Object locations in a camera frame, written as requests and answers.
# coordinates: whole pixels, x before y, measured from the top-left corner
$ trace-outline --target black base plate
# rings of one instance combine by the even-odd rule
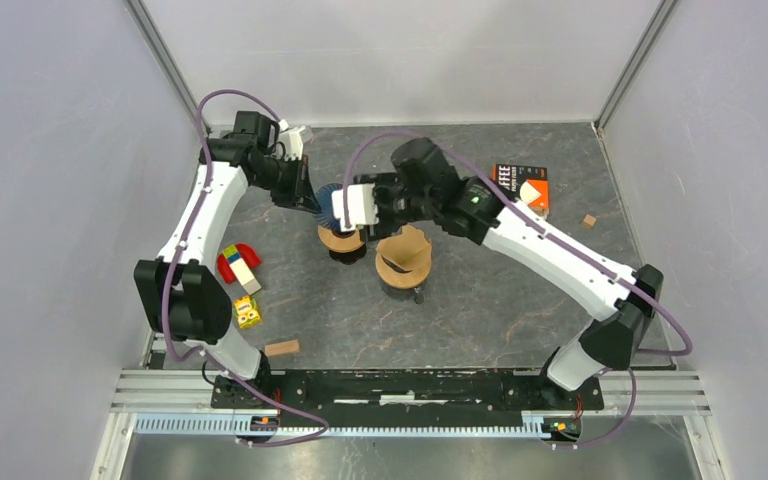
[[[515,369],[285,370],[270,381],[273,398],[332,427],[514,427],[522,425],[523,411],[574,411],[577,396],[584,410],[605,407],[596,378],[567,392],[536,372]],[[217,377],[216,387],[214,409],[266,406],[228,379]],[[406,398],[393,395],[437,403],[388,403]],[[318,426],[296,415],[281,415],[280,423]]]

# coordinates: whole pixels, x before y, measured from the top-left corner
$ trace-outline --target white wall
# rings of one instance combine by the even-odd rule
[[[658,0],[145,3],[197,98],[239,88],[294,122],[357,125],[592,120]]]
[[[730,470],[768,478],[768,2],[679,2],[606,134]]]
[[[0,1],[0,479],[88,477],[195,152],[121,1]]]

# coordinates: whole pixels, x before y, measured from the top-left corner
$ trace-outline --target cardboard box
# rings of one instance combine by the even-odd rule
[[[549,214],[549,172],[546,167],[496,164],[493,180],[516,194],[537,215],[545,217]]]

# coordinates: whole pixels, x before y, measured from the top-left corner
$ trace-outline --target red toy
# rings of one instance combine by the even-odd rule
[[[257,253],[253,248],[245,243],[237,243],[234,246],[237,247],[237,251],[240,252],[240,256],[243,257],[243,261],[246,262],[246,265],[248,265],[249,268],[254,269],[260,265],[260,257],[257,256]],[[234,283],[234,281],[237,280],[234,272],[231,271],[231,265],[228,263],[228,259],[221,253],[216,257],[216,271],[219,272],[219,275],[222,276],[222,280],[225,280],[225,283]]]

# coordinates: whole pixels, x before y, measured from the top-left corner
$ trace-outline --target wooden plank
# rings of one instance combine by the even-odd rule
[[[289,353],[299,353],[301,347],[298,340],[290,340],[288,342],[273,343],[263,347],[264,353],[267,357],[274,357],[276,355],[286,355]]]

